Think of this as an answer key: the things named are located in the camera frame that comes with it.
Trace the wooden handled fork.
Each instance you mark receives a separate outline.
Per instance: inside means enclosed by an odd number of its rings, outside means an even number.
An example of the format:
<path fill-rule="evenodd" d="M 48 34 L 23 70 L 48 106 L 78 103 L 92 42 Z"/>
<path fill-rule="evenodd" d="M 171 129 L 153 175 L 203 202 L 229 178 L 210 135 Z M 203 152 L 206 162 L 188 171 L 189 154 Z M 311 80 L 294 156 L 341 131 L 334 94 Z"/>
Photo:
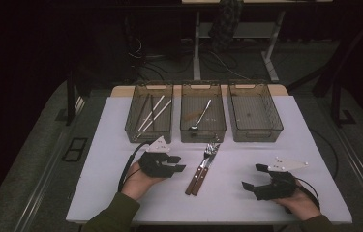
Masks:
<path fill-rule="evenodd" d="M 204 153 L 203 153 L 203 159 L 200 163 L 200 165 L 198 166 L 191 182 L 189 183 L 185 193 L 187 195 L 190 195 L 192 192 L 193 192 L 193 188 L 197 182 L 197 179 L 198 179 L 198 176 L 199 174 L 201 173 L 201 171 L 203 170 L 203 167 L 204 165 L 206 164 L 207 160 L 210 158 L 210 156 L 212 155 L 212 152 L 213 152 L 213 146 L 214 144 L 213 143 L 208 143 L 205 150 L 204 150 Z"/>

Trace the white chopstick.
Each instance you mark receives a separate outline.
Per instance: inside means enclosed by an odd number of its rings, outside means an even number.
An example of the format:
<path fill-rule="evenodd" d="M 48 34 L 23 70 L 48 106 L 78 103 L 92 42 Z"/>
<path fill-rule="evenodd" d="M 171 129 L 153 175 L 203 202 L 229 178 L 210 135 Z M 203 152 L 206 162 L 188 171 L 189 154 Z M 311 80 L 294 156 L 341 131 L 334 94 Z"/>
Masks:
<path fill-rule="evenodd" d="M 166 111 L 166 109 L 171 105 L 172 100 L 169 100 L 166 105 L 153 117 L 152 121 L 148 123 L 142 131 L 147 131 L 147 129 L 153 125 L 153 123 Z"/>
<path fill-rule="evenodd" d="M 161 95 L 158 99 L 153 96 L 150 96 L 148 98 L 147 102 L 149 103 L 149 110 L 146 112 L 145 117 L 142 119 L 140 125 L 137 127 L 140 131 L 145 131 L 147 125 L 154 120 L 155 113 L 157 112 L 164 98 L 164 95 Z"/>

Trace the white desk frame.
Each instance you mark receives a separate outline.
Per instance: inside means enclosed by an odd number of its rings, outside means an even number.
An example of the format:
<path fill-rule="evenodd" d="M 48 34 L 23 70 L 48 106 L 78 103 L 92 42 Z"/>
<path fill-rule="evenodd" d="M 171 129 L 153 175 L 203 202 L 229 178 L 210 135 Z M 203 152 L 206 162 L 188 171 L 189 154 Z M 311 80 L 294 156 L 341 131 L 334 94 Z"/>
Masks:
<path fill-rule="evenodd" d="M 221 0 L 181 0 L 183 6 L 211 6 L 215 7 Z M 256 4 L 261 6 L 272 5 L 284 7 L 293 4 L 295 6 L 311 5 L 312 3 L 331 3 L 333 0 L 243 0 L 246 7 L 254 7 Z M 267 70 L 267 76 L 272 82 L 278 82 L 279 77 L 276 73 L 278 65 L 274 64 L 271 60 L 276 42 L 278 40 L 282 24 L 286 15 L 286 10 L 278 10 L 278 14 L 274 23 L 272 22 L 245 22 L 237 28 L 238 39 L 267 39 L 268 47 L 266 47 L 260 54 L 263 60 L 263 66 Z M 203 39 L 203 32 L 209 30 L 208 23 L 200 21 L 201 10 L 196 10 L 195 21 L 195 37 L 194 37 L 194 53 L 193 53 L 193 74 L 194 80 L 201 80 L 200 58 L 199 58 L 199 40 Z"/>

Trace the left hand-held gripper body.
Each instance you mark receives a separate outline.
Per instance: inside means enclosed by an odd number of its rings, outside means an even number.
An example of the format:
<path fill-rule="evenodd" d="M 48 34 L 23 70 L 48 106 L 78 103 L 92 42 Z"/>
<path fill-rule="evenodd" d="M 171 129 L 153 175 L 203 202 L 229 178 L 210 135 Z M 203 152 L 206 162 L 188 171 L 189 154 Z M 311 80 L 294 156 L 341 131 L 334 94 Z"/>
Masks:
<path fill-rule="evenodd" d="M 175 163 L 168 163 L 170 148 L 161 136 L 149 145 L 138 163 L 141 170 L 152 178 L 171 178 Z"/>

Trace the metal spoon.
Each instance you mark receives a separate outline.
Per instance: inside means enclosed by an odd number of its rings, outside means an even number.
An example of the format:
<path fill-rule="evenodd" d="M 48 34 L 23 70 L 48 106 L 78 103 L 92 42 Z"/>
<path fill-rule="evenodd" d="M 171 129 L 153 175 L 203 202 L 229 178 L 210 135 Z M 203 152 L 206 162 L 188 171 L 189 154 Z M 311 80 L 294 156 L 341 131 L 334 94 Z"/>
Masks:
<path fill-rule="evenodd" d="M 201 114 L 200 114 L 199 118 L 197 119 L 197 121 L 196 121 L 196 122 L 195 122 L 192 126 L 190 126 L 189 130 L 198 130 L 198 126 L 199 126 L 199 124 L 200 124 L 200 122 L 201 122 L 202 118 L 204 117 L 204 115 L 205 115 L 206 111 L 208 110 L 208 108 L 209 108 L 209 106 L 210 106 L 211 102 L 212 102 L 212 100 L 211 100 L 211 99 L 210 99 L 210 100 L 208 100 L 208 102 L 207 102 L 206 106 L 204 107 L 204 109 L 202 110 L 202 112 L 201 112 Z"/>

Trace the camouflage cloth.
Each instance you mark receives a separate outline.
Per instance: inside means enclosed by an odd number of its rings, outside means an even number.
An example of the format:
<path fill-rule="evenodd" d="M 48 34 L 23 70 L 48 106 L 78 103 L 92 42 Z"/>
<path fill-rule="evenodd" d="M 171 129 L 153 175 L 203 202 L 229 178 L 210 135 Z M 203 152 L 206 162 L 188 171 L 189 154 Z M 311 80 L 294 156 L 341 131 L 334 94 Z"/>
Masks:
<path fill-rule="evenodd" d="M 218 15 L 208 32 L 215 52 L 224 52 L 228 49 L 240 22 L 243 7 L 243 0 L 220 1 Z"/>

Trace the white table cover sheet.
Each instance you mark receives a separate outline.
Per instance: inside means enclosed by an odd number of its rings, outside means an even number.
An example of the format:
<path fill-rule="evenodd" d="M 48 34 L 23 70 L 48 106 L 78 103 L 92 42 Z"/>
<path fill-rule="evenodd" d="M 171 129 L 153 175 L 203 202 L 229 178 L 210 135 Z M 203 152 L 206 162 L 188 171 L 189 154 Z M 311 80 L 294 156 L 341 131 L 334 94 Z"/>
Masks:
<path fill-rule="evenodd" d="M 243 189 L 244 183 L 266 185 L 270 177 L 257 171 L 257 164 L 274 160 L 303 162 L 294 176 L 318 192 L 321 211 L 334 223 L 352 221 L 348 206 L 329 173 L 295 99 L 274 100 L 284 129 L 272 143 L 236 143 L 226 134 L 220 150 L 197 195 L 185 190 L 203 158 L 203 145 L 183 143 L 178 128 L 172 130 L 170 152 L 180 157 L 185 169 L 153 186 L 140 200 L 136 224 L 285 224 L 295 220 L 271 201 L 259 201 Z M 106 100 L 87 159 L 80 174 L 66 219 L 84 223 L 105 209 L 117 191 L 131 153 L 140 154 L 124 130 L 131 100 Z"/>

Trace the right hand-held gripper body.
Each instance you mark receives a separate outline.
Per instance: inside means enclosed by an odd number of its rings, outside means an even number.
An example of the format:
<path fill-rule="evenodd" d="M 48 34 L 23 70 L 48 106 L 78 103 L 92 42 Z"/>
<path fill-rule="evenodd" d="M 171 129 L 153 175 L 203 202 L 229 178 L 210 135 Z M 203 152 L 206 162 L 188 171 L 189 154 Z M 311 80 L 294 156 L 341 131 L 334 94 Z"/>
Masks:
<path fill-rule="evenodd" d="M 275 158 L 269 166 L 269 171 L 264 172 L 270 176 L 270 183 L 255 187 L 253 194 L 257 200 L 272 200 L 291 197 L 296 189 L 295 177 L 292 170 L 305 168 L 309 165 L 306 161 L 294 159 Z"/>

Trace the person's left hand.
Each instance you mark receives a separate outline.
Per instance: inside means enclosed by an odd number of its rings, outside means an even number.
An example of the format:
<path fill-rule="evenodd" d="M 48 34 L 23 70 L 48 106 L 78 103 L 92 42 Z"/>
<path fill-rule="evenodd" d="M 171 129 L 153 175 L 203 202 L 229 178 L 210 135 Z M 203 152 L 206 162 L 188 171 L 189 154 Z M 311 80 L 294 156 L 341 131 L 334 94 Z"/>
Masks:
<path fill-rule="evenodd" d="M 139 200 L 151 187 L 163 180 L 164 178 L 149 177 L 141 170 L 139 163 L 135 162 L 131 165 L 120 192 L 134 200 Z"/>

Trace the smoky clear plastic bin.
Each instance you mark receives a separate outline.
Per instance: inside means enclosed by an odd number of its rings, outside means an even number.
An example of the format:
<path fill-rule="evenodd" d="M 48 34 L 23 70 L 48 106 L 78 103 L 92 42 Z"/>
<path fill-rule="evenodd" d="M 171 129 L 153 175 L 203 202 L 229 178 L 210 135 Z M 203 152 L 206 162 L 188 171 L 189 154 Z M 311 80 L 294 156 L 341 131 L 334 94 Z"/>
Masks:
<path fill-rule="evenodd" d="M 198 130 L 189 130 L 212 100 Z M 183 143 L 223 142 L 227 130 L 221 84 L 217 81 L 189 81 L 181 88 L 180 132 Z"/>
<path fill-rule="evenodd" d="M 165 96 L 155 113 L 156 115 L 169 100 L 173 100 L 173 85 L 170 82 L 149 81 L 139 83 L 135 87 L 125 125 L 125 131 L 128 138 L 131 143 L 142 143 L 146 141 L 155 141 L 162 136 L 166 143 L 170 143 L 172 129 L 172 102 L 166 111 L 153 123 L 153 130 L 147 129 L 146 131 L 142 131 L 136 129 L 136 121 L 147 94 L 151 94 L 151 96 L 156 99 L 158 99 L 161 95 Z"/>
<path fill-rule="evenodd" d="M 230 81 L 227 105 L 235 142 L 275 142 L 284 129 L 266 83 Z"/>

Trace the person's right hand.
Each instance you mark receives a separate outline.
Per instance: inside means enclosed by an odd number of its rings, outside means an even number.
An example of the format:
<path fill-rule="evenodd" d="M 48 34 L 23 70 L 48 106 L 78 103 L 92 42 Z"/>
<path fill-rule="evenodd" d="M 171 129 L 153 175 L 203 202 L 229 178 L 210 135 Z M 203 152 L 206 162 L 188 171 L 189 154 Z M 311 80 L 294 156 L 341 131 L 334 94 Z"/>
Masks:
<path fill-rule="evenodd" d="M 320 209 L 300 189 L 297 189 L 293 196 L 274 199 L 274 202 L 288 208 L 297 218 L 303 221 L 321 215 Z"/>

